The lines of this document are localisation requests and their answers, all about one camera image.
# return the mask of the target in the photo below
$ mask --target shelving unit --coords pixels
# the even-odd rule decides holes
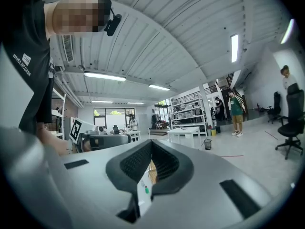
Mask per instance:
[[[195,108],[191,108],[191,109],[184,109],[184,110],[180,110],[177,112],[173,112],[174,108],[180,106],[180,105],[190,105],[190,104],[194,104],[194,103],[198,103],[200,106],[199,107],[195,107]],[[173,119],[173,115],[177,115],[179,113],[185,113],[185,112],[190,112],[196,109],[201,109],[202,113],[201,115],[192,115],[190,117],[184,117],[184,118],[178,118],[178,119]],[[194,127],[194,126],[204,126],[204,132],[200,132],[200,134],[205,134],[207,136],[207,131],[206,131],[206,116],[204,114],[204,107],[203,107],[203,102],[202,99],[200,97],[194,98],[194,99],[190,99],[186,102],[183,103],[179,103],[179,104],[175,104],[170,106],[169,108],[170,110],[170,115],[171,115],[171,129],[175,128],[175,127]],[[179,124],[179,125],[174,125],[175,121],[179,121],[179,120],[186,120],[186,119],[193,119],[193,118],[197,118],[200,117],[203,121],[202,122],[197,122],[197,123],[186,123],[186,124]]]
[[[57,110],[52,109],[52,115],[61,118],[60,132],[59,133],[52,132],[52,134],[56,137],[61,137],[64,140],[63,117],[64,117],[65,102],[66,102],[66,94],[64,96],[62,96],[59,92],[56,91],[56,89],[53,88],[52,99],[62,99],[62,101],[63,101],[61,114]]]

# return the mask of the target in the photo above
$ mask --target person in green shirt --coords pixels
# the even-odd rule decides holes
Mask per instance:
[[[241,137],[243,135],[243,108],[242,104],[238,101],[232,90],[229,91],[229,96],[231,97],[231,111],[232,111],[232,119],[234,132],[232,135],[236,135],[237,137]]]

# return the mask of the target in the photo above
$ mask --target corrugated metal ceiling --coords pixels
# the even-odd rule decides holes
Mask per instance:
[[[73,37],[74,62],[66,62],[63,48],[59,46],[53,49],[53,54],[57,55],[55,64],[63,64],[67,71],[68,66],[83,65],[86,69],[139,79],[147,85],[169,85],[182,92],[192,84],[199,85],[199,82],[193,83],[192,78],[185,80],[188,76],[211,81],[242,69],[243,48],[248,50],[244,64],[258,61],[264,45],[278,40],[288,24],[288,16],[278,0],[252,0],[251,26],[245,19],[246,0],[113,1],[131,8],[122,10],[113,4],[114,12],[122,15],[115,34],[112,37],[105,33],[95,33],[86,38]],[[142,15],[133,13],[133,9]],[[144,16],[159,23],[176,41],[143,19]],[[249,28],[252,28],[251,42],[245,40]],[[230,36],[233,34],[239,34],[237,63],[231,63]],[[57,37],[57,40],[60,44],[61,38]],[[196,64],[190,61],[190,55]],[[65,74],[65,77],[76,94],[87,92],[83,75]],[[100,94],[100,97],[125,94],[136,99],[148,99],[149,96],[161,100],[170,94],[175,95],[171,91],[164,93],[150,89],[137,81],[119,84],[87,78],[86,82],[89,92]]]

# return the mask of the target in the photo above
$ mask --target white table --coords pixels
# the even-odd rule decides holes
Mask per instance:
[[[132,138],[135,138],[136,141],[141,139],[141,131],[129,131],[129,132],[123,133],[123,134],[130,135]]]
[[[191,135],[191,142],[192,142],[192,147],[195,148],[195,143],[194,143],[194,134],[198,134],[199,137],[199,143],[200,143],[200,147],[201,147],[201,137],[200,137],[200,130],[199,127],[187,127],[185,130],[182,130],[181,128],[176,128],[173,130],[170,130],[167,132],[170,141],[172,141],[171,139],[171,135],[178,135],[178,142],[179,144],[181,144],[180,142],[180,135]]]

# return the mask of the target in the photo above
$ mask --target trash can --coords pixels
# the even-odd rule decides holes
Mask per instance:
[[[211,132],[212,132],[212,135],[216,135],[216,128],[212,128]]]
[[[212,148],[212,140],[211,139],[206,139],[204,141],[204,148],[206,150],[210,150]]]

